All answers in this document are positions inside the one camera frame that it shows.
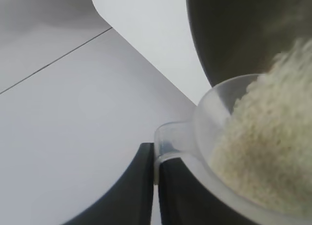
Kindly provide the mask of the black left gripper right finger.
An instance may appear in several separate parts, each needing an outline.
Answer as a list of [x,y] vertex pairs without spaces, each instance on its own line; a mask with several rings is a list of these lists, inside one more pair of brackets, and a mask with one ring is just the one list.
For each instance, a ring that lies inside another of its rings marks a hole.
[[247,219],[210,193],[180,158],[159,168],[158,197],[164,225],[245,225]]

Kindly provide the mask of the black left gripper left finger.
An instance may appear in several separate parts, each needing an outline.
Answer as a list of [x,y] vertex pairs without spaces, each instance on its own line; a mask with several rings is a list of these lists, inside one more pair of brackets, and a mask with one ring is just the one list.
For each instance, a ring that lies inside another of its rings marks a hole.
[[117,182],[67,225],[149,225],[154,196],[154,144],[142,143]]

